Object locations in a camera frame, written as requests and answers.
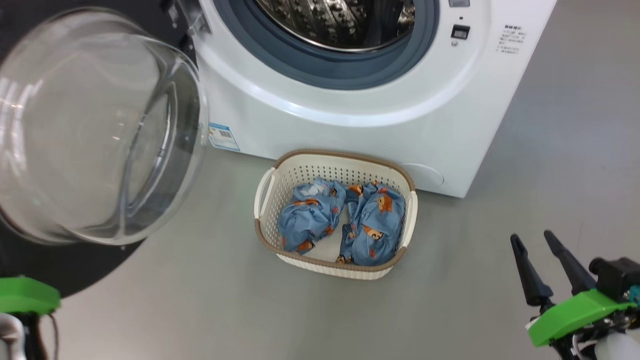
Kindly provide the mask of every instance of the white plastic basket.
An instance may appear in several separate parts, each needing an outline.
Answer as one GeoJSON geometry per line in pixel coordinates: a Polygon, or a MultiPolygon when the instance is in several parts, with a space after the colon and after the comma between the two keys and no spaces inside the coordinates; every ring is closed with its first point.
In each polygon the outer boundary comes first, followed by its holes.
{"type": "Polygon", "coordinates": [[[367,156],[322,150],[294,151],[281,157],[262,177],[253,205],[258,238],[280,259],[322,274],[361,280],[383,277],[404,256],[417,213],[418,198],[413,180],[400,166],[367,156]],[[378,266],[338,264],[283,250],[282,235],[278,231],[282,209],[289,204],[295,186],[313,183],[316,177],[338,180],[347,186],[379,181],[402,194],[406,201],[403,230],[396,255],[389,262],[378,266]]]}

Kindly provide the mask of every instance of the floor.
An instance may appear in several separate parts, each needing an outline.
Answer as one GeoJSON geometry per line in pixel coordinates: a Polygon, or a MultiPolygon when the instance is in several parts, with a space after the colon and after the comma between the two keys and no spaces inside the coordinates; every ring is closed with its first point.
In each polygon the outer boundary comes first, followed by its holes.
{"type": "Polygon", "coordinates": [[[210,149],[178,215],[64,300],[61,358],[556,359],[527,337],[537,309],[508,239],[555,301],[570,285],[545,229],[585,265],[640,260],[639,17],[636,0],[559,0],[467,198],[420,193],[408,253],[379,281],[270,254],[252,203],[273,162],[210,149]]]}

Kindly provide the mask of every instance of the basket handle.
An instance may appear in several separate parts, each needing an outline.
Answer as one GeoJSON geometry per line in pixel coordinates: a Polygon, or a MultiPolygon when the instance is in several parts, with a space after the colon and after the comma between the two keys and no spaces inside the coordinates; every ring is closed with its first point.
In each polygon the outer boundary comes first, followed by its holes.
{"type": "Polygon", "coordinates": [[[409,222],[409,226],[404,230],[402,235],[402,241],[400,247],[406,247],[411,242],[411,236],[413,235],[413,229],[415,228],[415,219],[418,216],[418,194],[415,191],[411,192],[409,198],[409,204],[407,205],[407,216],[404,221],[409,222]]]}
{"type": "Polygon", "coordinates": [[[255,191],[255,200],[253,201],[253,216],[256,219],[261,218],[264,215],[264,211],[266,210],[267,200],[271,195],[271,190],[273,189],[273,183],[275,182],[276,175],[274,174],[276,168],[272,167],[267,170],[267,172],[262,176],[262,180],[260,180],[260,184],[258,184],[258,190],[255,191]],[[262,194],[264,193],[264,188],[267,185],[267,181],[269,181],[269,189],[267,190],[267,194],[264,196],[264,203],[261,204],[261,200],[263,198],[262,194]]]}

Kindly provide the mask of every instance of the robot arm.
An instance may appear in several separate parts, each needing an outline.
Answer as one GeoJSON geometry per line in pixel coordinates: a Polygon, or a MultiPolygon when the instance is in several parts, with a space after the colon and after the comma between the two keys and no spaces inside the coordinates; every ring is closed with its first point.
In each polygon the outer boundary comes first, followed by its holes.
{"type": "Polygon", "coordinates": [[[551,231],[545,239],[572,284],[573,297],[558,305],[518,235],[511,237],[527,304],[540,307],[527,326],[534,345],[551,346],[562,359],[640,359],[640,345],[624,334],[640,327],[640,265],[627,258],[594,259],[589,270],[598,276],[595,281],[551,231]]]}

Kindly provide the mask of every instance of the crumpled blue fabric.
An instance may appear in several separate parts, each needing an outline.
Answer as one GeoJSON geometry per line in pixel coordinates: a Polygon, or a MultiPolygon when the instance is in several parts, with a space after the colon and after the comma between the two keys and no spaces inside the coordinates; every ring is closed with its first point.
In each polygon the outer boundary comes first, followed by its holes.
{"type": "Polygon", "coordinates": [[[350,224],[342,226],[339,263],[382,265],[397,249],[404,217],[404,197],[381,183],[350,186],[350,224]]]}
{"type": "Polygon", "coordinates": [[[340,221],[346,187],[338,181],[315,178],[313,184],[298,185],[291,203],[278,219],[285,251],[304,254],[315,242],[331,235],[340,221]]]}

